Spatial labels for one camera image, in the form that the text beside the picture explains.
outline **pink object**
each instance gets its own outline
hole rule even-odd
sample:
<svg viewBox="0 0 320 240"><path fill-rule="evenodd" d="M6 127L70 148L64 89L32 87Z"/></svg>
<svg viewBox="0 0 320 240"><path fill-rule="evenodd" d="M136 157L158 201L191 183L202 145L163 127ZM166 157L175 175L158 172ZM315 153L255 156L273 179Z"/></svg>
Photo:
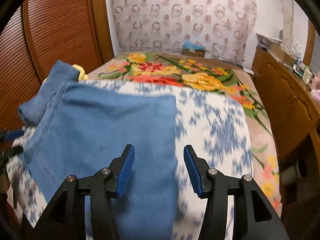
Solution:
<svg viewBox="0 0 320 240"><path fill-rule="evenodd" d="M320 103L320 90L311 90L312 97Z"/></svg>
<svg viewBox="0 0 320 240"><path fill-rule="evenodd" d="M320 88L320 76L319 76L319 73L313 78L313 81L312 81L312 83L310 85L310 88L311 89L319 89Z"/></svg>

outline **blue towel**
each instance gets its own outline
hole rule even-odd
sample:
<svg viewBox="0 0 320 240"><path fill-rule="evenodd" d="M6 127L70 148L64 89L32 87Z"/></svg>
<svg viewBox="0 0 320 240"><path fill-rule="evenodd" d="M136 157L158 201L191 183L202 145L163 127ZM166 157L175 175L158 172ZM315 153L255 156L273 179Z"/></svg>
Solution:
<svg viewBox="0 0 320 240"><path fill-rule="evenodd" d="M182 45L182 48L183 49L197 49L197 50L203 50L205 51L205 47L203 45L200 45L200 44L193 44L191 41L189 40L185 40L183 42L183 45Z"/></svg>
<svg viewBox="0 0 320 240"><path fill-rule="evenodd" d="M25 145L23 161L48 202L68 175L91 176L134 145L132 178L112 201L120 237L169 240L178 199L175 115L171 95L121 95L68 82Z"/></svg>
<svg viewBox="0 0 320 240"><path fill-rule="evenodd" d="M71 65L58 60L50 70L47 80L42 84L38 94L21 104L18 115L24 123L39 124L46 109L51 103L61 83L68 80L77 81L80 71Z"/></svg>

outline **wallpaper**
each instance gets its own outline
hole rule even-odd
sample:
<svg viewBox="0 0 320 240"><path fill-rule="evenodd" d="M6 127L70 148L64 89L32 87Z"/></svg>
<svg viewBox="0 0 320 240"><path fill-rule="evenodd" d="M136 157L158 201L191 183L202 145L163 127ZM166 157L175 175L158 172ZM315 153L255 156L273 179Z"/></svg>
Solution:
<svg viewBox="0 0 320 240"><path fill-rule="evenodd" d="M241 64L255 0L112 0L122 51L181 53L184 40Z"/></svg>

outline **wooden door frame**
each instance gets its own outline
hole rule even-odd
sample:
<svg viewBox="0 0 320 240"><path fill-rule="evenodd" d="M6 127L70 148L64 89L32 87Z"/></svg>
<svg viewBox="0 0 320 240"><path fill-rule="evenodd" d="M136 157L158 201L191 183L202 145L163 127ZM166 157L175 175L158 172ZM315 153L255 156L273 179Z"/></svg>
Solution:
<svg viewBox="0 0 320 240"><path fill-rule="evenodd" d="M307 45L306 45L306 51L303 57L303 63L307 66L309 66L311 62L313 46L315 44L315 34L316 34L316 29L314 28L313 24L309 20Z"/></svg>
<svg viewBox="0 0 320 240"><path fill-rule="evenodd" d="M114 57L106 0L90 0L90 4L94 23L94 34L97 39L101 60L104 64Z"/></svg>

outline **wooden dresser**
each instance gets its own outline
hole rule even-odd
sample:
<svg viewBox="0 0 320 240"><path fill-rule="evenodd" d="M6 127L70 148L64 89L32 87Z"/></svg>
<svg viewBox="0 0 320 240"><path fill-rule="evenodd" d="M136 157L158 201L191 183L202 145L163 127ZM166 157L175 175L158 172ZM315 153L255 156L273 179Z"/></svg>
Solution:
<svg viewBox="0 0 320 240"><path fill-rule="evenodd" d="M320 105L310 95L310 89L258 47L253 68L257 72L253 83L270 119L279 164L294 159L294 150L310 136L320 167Z"/></svg>

